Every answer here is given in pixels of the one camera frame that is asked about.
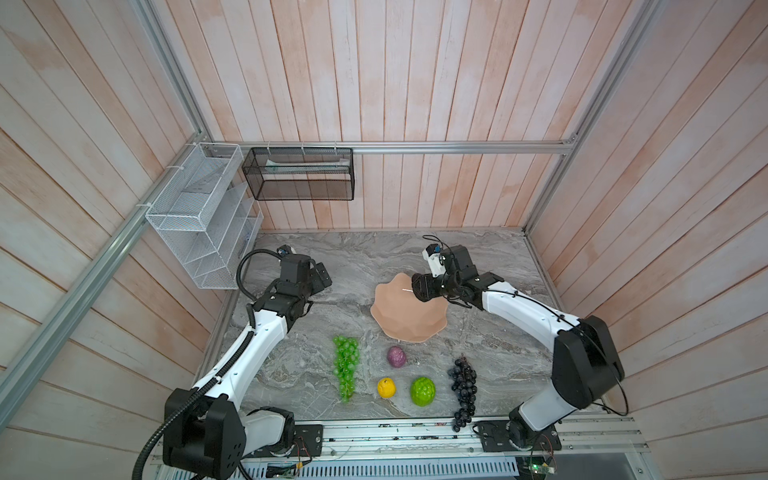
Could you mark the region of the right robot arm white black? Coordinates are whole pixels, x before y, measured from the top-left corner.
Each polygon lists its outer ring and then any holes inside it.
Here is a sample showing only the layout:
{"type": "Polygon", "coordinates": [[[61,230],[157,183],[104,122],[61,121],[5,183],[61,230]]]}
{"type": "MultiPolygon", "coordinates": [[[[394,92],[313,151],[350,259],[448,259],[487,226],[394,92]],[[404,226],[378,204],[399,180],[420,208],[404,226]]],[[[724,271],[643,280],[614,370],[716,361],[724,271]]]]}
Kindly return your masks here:
{"type": "Polygon", "coordinates": [[[428,274],[411,277],[416,299],[443,298],[464,308],[477,308],[517,326],[552,353],[546,386],[509,414],[507,435],[512,447],[528,451],[542,433],[572,413],[599,402],[621,386],[623,366],[607,324],[591,315],[579,318],[550,307],[513,287],[492,272],[479,273],[462,245],[449,246],[434,235],[422,257],[428,274]]]}

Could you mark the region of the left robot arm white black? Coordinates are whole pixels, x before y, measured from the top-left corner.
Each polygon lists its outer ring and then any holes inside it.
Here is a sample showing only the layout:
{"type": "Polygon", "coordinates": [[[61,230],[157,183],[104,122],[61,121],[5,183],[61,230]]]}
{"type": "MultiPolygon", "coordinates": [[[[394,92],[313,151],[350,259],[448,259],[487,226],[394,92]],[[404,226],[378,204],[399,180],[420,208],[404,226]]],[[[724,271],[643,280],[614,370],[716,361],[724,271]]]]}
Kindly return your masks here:
{"type": "Polygon", "coordinates": [[[271,351],[310,311],[312,296],[330,287],[332,280],[323,264],[284,245],[271,254],[279,261],[279,276],[256,295],[244,285],[243,268],[258,253],[245,254],[235,274],[238,289],[249,300],[245,327],[208,373],[168,397],[164,421],[143,448],[133,478],[142,477],[156,445],[162,447],[165,465],[196,479],[227,479],[242,472],[244,458],[259,450],[275,455],[294,450],[293,413],[261,407],[242,414],[240,408],[271,351]]]}

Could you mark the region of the dark purple fake grape bunch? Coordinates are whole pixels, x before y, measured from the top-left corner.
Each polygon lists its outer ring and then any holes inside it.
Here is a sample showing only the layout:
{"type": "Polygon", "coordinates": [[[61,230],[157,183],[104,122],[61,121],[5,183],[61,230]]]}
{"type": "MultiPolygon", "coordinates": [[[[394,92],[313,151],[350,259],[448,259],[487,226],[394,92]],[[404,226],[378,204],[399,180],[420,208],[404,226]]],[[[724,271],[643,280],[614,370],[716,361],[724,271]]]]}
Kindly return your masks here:
{"type": "Polygon", "coordinates": [[[477,373],[467,357],[462,355],[447,370],[447,375],[451,380],[451,390],[459,404],[458,409],[453,414],[452,421],[452,430],[458,433],[472,423],[476,413],[477,373]]]}

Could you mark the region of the pink scalloped fruit bowl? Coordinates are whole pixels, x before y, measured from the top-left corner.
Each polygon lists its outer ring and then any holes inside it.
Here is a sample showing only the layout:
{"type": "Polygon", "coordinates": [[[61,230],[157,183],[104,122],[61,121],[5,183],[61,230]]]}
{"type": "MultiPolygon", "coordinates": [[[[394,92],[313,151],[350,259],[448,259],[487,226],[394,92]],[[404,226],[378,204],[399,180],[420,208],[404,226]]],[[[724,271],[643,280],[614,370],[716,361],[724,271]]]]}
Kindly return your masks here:
{"type": "Polygon", "coordinates": [[[444,298],[418,300],[411,277],[398,273],[390,282],[376,286],[371,315],[388,337],[423,343],[446,328],[448,306],[444,298]]]}

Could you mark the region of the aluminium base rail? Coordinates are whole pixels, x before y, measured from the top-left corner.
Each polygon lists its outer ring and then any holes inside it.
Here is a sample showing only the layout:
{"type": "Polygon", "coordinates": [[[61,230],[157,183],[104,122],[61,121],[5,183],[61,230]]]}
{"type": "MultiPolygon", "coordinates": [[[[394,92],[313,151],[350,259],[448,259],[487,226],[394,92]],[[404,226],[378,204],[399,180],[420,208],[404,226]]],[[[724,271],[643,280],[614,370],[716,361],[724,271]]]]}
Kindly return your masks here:
{"type": "Polygon", "coordinates": [[[503,417],[461,431],[448,418],[300,422],[285,454],[258,451],[233,479],[658,479],[630,417],[576,413],[514,449],[503,417]]]}

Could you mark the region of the left aluminium frame bar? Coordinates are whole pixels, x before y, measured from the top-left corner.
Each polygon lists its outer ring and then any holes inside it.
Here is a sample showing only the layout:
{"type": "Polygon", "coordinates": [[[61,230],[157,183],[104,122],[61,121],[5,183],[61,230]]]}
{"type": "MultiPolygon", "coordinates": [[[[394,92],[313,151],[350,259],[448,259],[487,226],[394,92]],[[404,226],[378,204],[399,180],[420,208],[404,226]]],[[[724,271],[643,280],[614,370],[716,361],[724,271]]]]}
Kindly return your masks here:
{"type": "MultiPolygon", "coordinates": [[[[117,235],[193,133],[129,1],[1,5],[1,363],[117,235]]],[[[13,429],[157,423],[190,383],[219,307],[144,234],[13,429]]]]}

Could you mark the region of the right aluminium frame bar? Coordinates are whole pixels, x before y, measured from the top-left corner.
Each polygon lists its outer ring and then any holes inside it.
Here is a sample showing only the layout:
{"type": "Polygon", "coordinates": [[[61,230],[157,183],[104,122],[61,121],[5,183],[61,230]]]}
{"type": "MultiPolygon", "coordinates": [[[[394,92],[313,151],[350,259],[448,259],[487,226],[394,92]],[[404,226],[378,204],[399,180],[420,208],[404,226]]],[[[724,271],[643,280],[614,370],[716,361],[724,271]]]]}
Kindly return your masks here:
{"type": "Polygon", "coordinates": [[[534,194],[533,206],[526,216],[526,223],[521,227],[527,240],[532,241],[540,218],[572,161],[594,130],[594,126],[618,89],[638,50],[645,42],[648,32],[666,6],[667,1],[632,1],[625,11],[619,26],[619,28],[625,27],[623,35],[620,37],[620,42],[614,42],[615,49],[612,53],[604,55],[609,62],[598,76],[599,82],[595,84],[592,94],[588,97],[589,102],[577,116],[578,122],[570,132],[567,131],[570,136],[563,141],[567,150],[560,154],[558,160],[546,171],[545,183],[542,187],[537,187],[534,194]]]}

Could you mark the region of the green fake grape bunch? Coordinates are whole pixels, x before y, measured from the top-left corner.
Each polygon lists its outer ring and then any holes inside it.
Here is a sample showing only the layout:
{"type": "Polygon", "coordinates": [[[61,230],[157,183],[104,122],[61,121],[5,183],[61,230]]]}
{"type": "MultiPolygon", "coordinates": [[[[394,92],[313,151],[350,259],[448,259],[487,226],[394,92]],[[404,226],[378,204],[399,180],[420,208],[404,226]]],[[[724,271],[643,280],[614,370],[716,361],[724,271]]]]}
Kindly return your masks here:
{"type": "Polygon", "coordinates": [[[339,381],[341,401],[348,402],[356,391],[355,375],[359,364],[359,344],[356,338],[335,336],[336,359],[334,375],[339,381]]]}

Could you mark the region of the horizontal aluminium frame bar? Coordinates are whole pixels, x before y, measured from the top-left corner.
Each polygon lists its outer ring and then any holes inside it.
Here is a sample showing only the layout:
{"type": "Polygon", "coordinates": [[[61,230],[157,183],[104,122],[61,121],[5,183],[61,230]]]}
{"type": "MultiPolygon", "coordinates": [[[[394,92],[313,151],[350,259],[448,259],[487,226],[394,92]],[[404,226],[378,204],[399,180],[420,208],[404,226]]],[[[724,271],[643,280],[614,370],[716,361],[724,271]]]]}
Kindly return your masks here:
{"type": "Polygon", "coordinates": [[[574,142],[563,140],[520,141],[262,141],[213,142],[213,145],[238,145],[243,150],[267,148],[269,150],[297,149],[351,149],[356,154],[544,154],[570,153],[574,142]]]}

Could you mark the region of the yellow fake lemon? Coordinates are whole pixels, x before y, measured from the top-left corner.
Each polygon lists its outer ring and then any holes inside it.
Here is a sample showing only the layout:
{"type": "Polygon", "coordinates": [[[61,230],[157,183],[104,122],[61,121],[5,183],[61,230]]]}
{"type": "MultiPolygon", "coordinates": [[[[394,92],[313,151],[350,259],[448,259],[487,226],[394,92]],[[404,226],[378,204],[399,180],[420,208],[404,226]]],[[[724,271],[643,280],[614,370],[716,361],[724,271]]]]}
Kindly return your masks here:
{"type": "Polygon", "coordinates": [[[377,383],[377,393],[383,399],[392,398],[397,392],[397,387],[392,378],[385,377],[377,383]]]}

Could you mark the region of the purple fake fruit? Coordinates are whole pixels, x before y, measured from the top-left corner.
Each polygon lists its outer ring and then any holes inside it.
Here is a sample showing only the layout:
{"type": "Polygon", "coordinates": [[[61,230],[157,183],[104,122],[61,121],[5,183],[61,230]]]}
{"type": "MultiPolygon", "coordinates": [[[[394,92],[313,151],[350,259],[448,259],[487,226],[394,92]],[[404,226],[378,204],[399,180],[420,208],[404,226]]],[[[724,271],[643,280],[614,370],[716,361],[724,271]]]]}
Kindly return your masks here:
{"type": "Polygon", "coordinates": [[[387,351],[387,361],[393,368],[402,368],[407,363],[407,355],[399,346],[392,346],[387,351]]]}

